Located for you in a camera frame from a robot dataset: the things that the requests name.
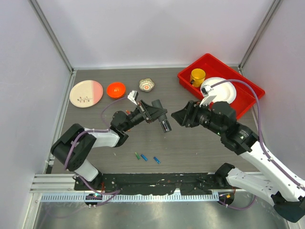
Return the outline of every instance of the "white wall panel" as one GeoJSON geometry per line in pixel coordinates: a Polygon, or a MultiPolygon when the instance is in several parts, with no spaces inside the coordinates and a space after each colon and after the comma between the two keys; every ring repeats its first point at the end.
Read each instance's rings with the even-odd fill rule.
{"type": "Polygon", "coordinates": [[[272,0],[39,0],[76,68],[239,63],[272,0]]]}
{"type": "Polygon", "coordinates": [[[244,68],[261,86],[262,130],[271,151],[305,179],[305,1],[285,0],[244,68]]]}
{"type": "Polygon", "coordinates": [[[0,7],[0,228],[23,222],[42,173],[69,72],[26,0],[0,7]]]}

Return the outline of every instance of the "dark gray table surface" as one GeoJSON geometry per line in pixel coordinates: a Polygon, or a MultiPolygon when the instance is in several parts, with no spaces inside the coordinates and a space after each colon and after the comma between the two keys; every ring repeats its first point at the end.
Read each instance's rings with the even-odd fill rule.
{"type": "MultiPolygon", "coordinates": [[[[171,113],[185,107],[189,100],[196,98],[184,89],[178,81],[177,74],[182,68],[151,68],[151,69],[117,69],[117,70],[84,70],[77,71],[74,84],[83,80],[95,80],[102,84],[104,95],[94,106],[78,108],[69,103],[63,132],[72,124],[79,123],[86,128],[106,129],[101,121],[101,111],[113,100],[107,95],[106,89],[110,83],[123,82],[126,93],[131,90],[139,92],[138,100],[151,103],[160,99],[168,110],[168,120],[172,131],[164,134],[158,121],[147,124],[143,122],[127,132],[128,140],[118,148],[94,148],[87,159],[103,173],[167,173],[167,172],[215,172],[224,162],[230,163],[245,172],[257,169],[226,149],[220,142],[220,137],[199,126],[196,128],[180,127],[171,113]],[[139,89],[141,79],[151,78],[155,82],[152,91],[146,93],[139,89]],[[137,160],[134,155],[144,154],[149,160],[137,160]],[[153,157],[161,161],[157,164],[153,157]]],[[[122,100],[109,107],[104,113],[110,123],[112,115],[119,110],[134,110],[129,100],[122,100]]],[[[253,116],[249,111],[240,120],[253,130],[256,130],[253,116]]],[[[63,165],[54,162],[52,173],[64,173],[63,165]]]]}

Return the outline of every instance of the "plate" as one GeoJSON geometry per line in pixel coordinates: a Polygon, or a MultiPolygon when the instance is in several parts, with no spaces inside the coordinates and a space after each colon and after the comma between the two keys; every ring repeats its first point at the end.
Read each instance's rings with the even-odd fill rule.
{"type": "Polygon", "coordinates": [[[70,91],[70,101],[76,107],[90,107],[97,104],[103,96],[103,87],[94,80],[76,84],[70,91]]]}
{"type": "MultiPolygon", "coordinates": [[[[205,85],[212,86],[215,83],[218,83],[220,81],[225,80],[221,77],[212,77],[209,79],[206,79],[201,87],[205,85]]],[[[234,85],[231,82],[222,83],[216,87],[213,88],[213,93],[217,96],[213,99],[213,102],[219,102],[219,101],[227,101],[229,104],[231,104],[235,98],[236,98],[236,89],[234,85]]]]}

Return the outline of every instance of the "cup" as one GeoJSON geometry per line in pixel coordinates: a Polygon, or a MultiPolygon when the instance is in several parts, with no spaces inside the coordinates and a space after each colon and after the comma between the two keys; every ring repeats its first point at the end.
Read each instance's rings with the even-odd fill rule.
{"type": "Polygon", "coordinates": [[[193,87],[200,87],[205,79],[205,71],[200,68],[195,68],[191,72],[190,84],[193,87]]]}

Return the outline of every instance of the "blue marker cap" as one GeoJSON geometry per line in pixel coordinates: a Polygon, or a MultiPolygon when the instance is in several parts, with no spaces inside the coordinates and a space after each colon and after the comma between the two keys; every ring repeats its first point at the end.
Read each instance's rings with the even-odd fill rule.
{"type": "Polygon", "coordinates": [[[155,160],[158,164],[161,163],[161,162],[158,160],[158,158],[156,158],[155,156],[154,156],[153,158],[154,158],[154,160],[155,160]]]}
{"type": "Polygon", "coordinates": [[[147,157],[145,157],[143,154],[141,154],[141,157],[142,157],[145,161],[148,161],[147,157]]]}

